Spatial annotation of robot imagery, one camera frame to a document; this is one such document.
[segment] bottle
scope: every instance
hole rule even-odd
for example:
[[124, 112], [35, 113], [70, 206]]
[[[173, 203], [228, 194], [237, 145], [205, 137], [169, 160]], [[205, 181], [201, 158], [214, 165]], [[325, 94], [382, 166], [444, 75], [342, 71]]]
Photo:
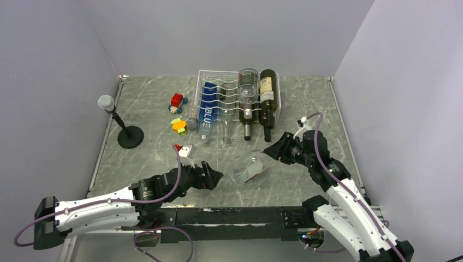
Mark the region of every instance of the bottle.
[[199, 110], [199, 128], [198, 134], [202, 140], [207, 140], [212, 134], [212, 124], [216, 116], [217, 106], [216, 100], [217, 85], [213, 83], [204, 83], [203, 94], [201, 95], [201, 109]]
[[228, 176], [235, 184], [241, 186], [276, 163], [278, 161], [275, 161], [261, 150], [253, 149], [240, 158], [236, 166], [229, 168]]
[[231, 125], [235, 116], [236, 86], [234, 83], [223, 83], [220, 88], [220, 119], [222, 121], [222, 141], [229, 143], [232, 137]]
[[275, 97], [277, 79], [275, 71], [266, 69], [260, 72], [260, 115], [259, 123], [264, 127], [265, 142], [271, 141], [270, 130], [275, 127], [274, 112], [278, 108], [278, 101]]
[[251, 124], [254, 121], [252, 105], [258, 98], [258, 73], [253, 68], [243, 68], [238, 74], [238, 95], [240, 100], [240, 122], [244, 125], [244, 138], [251, 139]]

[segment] microphone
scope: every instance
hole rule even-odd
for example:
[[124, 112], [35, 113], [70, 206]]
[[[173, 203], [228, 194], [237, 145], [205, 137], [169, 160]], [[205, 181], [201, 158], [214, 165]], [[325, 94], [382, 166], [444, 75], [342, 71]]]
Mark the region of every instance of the microphone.
[[107, 94], [98, 99], [98, 105], [109, 114], [114, 113], [116, 110], [116, 107], [114, 106], [114, 99]]
[[117, 142], [119, 145], [126, 149], [131, 149], [139, 146], [145, 137], [143, 131], [136, 126], [126, 127], [121, 117], [116, 113], [116, 107], [114, 106], [114, 99], [111, 96], [104, 95], [98, 99], [98, 105], [106, 113], [110, 114], [112, 119], [122, 128], [117, 136]]

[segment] toy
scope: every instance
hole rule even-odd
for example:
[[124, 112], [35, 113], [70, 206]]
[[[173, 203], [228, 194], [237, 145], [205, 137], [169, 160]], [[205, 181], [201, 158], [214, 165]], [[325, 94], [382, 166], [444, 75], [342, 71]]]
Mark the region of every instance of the toy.
[[188, 103], [188, 98], [184, 98], [183, 95], [175, 93], [175, 95], [170, 100], [169, 110], [172, 114], [182, 113], [182, 105]]
[[170, 122], [174, 132], [178, 133], [180, 136], [187, 134], [187, 122], [183, 121], [180, 118], [176, 118]]

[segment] microphone head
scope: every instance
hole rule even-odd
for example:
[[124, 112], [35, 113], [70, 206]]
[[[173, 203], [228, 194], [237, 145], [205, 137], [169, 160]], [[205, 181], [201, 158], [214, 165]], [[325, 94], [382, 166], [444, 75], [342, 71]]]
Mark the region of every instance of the microphone head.
[[98, 105], [104, 110], [111, 111], [114, 107], [114, 99], [108, 95], [101, 96], [98, 99]]

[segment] yellow and green toy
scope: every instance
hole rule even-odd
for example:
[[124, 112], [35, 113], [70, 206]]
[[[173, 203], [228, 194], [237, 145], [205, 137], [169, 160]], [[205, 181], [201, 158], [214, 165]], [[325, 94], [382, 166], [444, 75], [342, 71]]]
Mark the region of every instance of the yellow and green toy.
[[178, 133], [180, 136], [187, 134], [187, 122], [183, 121], [181, 118], [176, 118], [170, 122], [174, 132]]

